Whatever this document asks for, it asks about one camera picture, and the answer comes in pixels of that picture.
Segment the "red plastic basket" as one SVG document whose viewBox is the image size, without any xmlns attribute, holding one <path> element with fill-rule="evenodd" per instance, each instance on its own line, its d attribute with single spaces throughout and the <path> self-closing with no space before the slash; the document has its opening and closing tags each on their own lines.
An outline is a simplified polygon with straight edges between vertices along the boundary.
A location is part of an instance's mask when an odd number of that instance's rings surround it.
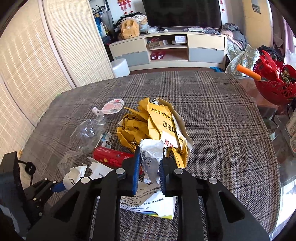
<svg viewBox="0 0 296 241">
<path fill-rule="evenodd" d="M 275 105 L 286 105 L 295 98 L 295 67 L 261 51 L 253 71 L 261 76 L 255 85 L 260 94 Z"/>
</svg>

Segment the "green white paper box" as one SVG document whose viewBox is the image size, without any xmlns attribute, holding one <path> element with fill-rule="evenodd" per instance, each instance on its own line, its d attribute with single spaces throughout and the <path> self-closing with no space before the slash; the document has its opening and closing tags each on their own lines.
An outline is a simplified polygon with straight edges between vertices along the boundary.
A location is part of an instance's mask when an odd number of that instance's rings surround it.
<svg viewBox="0 0 296 241">
<path fill-rule="evenodd" d="M 157 183 L 145 184 L 139 181 L 136 195 L 122 196 L 120 207 L 136 213 L 173 219 L 176 200 L 177 197 L 165 197 Z"/>
</svg>

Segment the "yellow plush backpack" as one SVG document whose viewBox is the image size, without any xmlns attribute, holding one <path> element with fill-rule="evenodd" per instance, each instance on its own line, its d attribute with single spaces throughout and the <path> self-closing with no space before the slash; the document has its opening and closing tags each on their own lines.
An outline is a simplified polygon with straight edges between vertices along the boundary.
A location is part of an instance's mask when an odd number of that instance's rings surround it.
<svg viewBox="0 0 296 241">
<path fill-rule="evenodd" d="M 134 19 L 125 20 L 121 25 L 120 34 L 124 40 L 138 37 L 140 32 L 137 21 Z"/>
</svg>

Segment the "white torn paper scrap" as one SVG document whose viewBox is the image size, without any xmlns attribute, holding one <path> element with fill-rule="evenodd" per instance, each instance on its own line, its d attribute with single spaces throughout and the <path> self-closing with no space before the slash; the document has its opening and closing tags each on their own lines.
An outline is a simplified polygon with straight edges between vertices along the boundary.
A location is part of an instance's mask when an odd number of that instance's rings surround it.
<svg viewBox="0 0 296 241">
<path fill-rule="evenodd" d="M 70 168 L 70 171 L 63 178 L 63 185 L 66 190 L 70 190 L 78 181 L 80 181 L 84 177 L 86 169 L 86 165 Z"/>
</svg>

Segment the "blue white wrapper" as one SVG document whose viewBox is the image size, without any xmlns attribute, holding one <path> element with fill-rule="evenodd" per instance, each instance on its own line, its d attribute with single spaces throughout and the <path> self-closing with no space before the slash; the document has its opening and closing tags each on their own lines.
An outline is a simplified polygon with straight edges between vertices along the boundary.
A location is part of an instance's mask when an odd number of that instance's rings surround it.
<svg viewBox="0 0 296 241">
<path fill-rule="evenodd" d="M 113 143 L 113 135 L 110 132 L 105 132 L 101 138 L 100 146 L 111 148 Z"/>
</svg>

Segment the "yellow paper bag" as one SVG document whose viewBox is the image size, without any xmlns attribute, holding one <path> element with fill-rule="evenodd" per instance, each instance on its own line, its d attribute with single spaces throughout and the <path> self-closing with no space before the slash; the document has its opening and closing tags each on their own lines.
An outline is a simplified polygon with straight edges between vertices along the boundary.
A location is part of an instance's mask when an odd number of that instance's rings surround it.
<svg viewBox="0 0 296 241">
<path fill-rule="evenodd" d="M 187 166 L 194 142 L 171 103 L 161 98 L 151 102 L 147 97 L 138 103 L 138 110 L 126 109 L 129 113 L 119 122 L 116 132 L 124 147 L 134 152 L 143 139 L 162 140 L 168 148 L 166 156 L 173 153 L 179 168 Z"/>
</svg>

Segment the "black flat screen television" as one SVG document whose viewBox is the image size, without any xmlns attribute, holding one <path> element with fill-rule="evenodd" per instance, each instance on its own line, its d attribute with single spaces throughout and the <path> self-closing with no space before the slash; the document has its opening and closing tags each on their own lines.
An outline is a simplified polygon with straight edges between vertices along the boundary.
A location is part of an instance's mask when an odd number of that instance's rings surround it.
<svg viewBox="0 0 296 241">
<path fill-rule="evenodd" d="M 147 0 L 143 5 L 152 27 L 222 26 L 217 0 Z"/>
</svg>

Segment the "white plastic stool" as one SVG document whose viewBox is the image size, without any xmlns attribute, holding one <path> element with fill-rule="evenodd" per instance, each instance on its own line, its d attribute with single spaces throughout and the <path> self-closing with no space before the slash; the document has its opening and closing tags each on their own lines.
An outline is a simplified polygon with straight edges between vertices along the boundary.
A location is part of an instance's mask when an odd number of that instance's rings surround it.
<svg viewBox="0 0 296 241">
<path fill-rule="evenodd" d="M 116 59 L 111 62 L 111 66 L 116 78 L 125 77 L 130 74 L 130 69 L 128 67 L 127 61 L 124 58 Z"/>
</svg>

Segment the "cream grey TV cabinet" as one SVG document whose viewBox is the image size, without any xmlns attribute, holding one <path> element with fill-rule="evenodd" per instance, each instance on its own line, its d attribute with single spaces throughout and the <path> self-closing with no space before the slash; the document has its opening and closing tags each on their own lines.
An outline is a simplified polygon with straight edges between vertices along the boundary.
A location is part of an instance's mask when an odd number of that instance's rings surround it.
<svg viewBox="0 0 296 241">
<path fill-rule="evenodd" d="M 125 59 L 131 71 L 159 68 L 224 69 L 227 37 L 198 32 L 144 34 L 109 45 L 114 60 Z"/>
</svg>

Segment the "bamboo folding screen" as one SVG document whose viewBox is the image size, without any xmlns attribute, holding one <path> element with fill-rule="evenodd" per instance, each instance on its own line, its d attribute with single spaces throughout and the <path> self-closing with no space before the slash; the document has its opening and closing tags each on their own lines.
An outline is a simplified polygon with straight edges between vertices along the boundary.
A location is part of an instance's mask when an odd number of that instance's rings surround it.
<svg viewBox="0 0 296 241">
<path fill-rule="evenodd" d="M 88 1 L 1 1 L 1 154 L 59 94 L 114 78 Z"/>
</svg>

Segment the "cream standing air conditioner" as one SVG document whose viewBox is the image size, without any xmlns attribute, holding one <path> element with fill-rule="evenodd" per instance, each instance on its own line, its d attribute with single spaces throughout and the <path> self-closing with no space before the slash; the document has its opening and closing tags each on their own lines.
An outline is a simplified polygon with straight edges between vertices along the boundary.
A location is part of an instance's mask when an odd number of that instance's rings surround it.
<svg viewBox="0 0 296 241">
<path fill-rule="evenodd" d="M 273 18 L 270 4 L 262 1 L 242 1 L 244 32 L 252 48 L 273 46 Z"/>
</svg>

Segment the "orange handled tool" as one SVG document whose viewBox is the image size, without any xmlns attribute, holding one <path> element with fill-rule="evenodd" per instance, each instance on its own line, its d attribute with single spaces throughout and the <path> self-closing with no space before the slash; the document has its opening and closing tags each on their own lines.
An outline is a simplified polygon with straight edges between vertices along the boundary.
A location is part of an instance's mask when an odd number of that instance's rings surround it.
<svg viewBox="0 0 296 241">
<path fill-rule="evenodd" d="M 245 74 L 245 75 L 247 75 L 247 76 L 249 76 L 249 77 L 251 77 L 251 78 L 253 78 L 256 81 L 262 80 L 262 77 L 259 74 L 255 73 L 254 71 L 252 71 L 252 70 L 250 70 L 250 69 L 248 69 L 248 68 L 246 68 L 246 67 L 244 67 L 244 66 L 242 66 L 240 64 L 237 65 L 236 70 L 243 73 L 243 74 Z"/>
</svg>

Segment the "white silver wrapper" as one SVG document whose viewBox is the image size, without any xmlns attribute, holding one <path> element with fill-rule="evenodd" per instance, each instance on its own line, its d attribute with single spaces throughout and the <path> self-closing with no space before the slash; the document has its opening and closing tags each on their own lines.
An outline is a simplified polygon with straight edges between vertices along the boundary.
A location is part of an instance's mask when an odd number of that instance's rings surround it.
<svg viewBox="0 0 296 241">
<path fill-rule="evenodd" d="M 164 143 L 162 140 L 143 139 L 139 144 L 142 169 L 144 171 L 144 183 L 157 183 L 159 180 L 159 164 L 164 155 Z"/>
</svg>

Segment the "clear plastic bag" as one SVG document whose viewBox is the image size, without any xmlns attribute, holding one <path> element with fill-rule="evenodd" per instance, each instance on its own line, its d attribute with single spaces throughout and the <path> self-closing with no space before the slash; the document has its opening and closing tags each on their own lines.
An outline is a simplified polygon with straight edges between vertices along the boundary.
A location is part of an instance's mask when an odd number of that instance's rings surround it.
<svg viewBox="0 0 296 241">
<path fill-rule="evenodd" d="M 75 165 L 81 165 L 81 158 L 86 158 L 97 146 L 101 136 L 104 134 L 107 120 L 104 115 L 88 119 L 74 130 L 70 136 L 70 144 L 73 146 L 66 152 L 58 163 L 58 169 L 65 175 Z"/>
</svg>

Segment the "black coat rack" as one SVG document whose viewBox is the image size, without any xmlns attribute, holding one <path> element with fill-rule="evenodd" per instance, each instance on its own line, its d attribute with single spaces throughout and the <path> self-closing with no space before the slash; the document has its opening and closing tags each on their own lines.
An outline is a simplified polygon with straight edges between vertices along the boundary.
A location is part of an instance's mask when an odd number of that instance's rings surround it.
<svg viewBox="0 0 296 241">
<path fill-rule="evenodd" d="M 114 21 L 109 4 L 106 0 L 89 1 L 95 23 L 102 38 L 109 36 L 114 38 Z"/>
</svg>

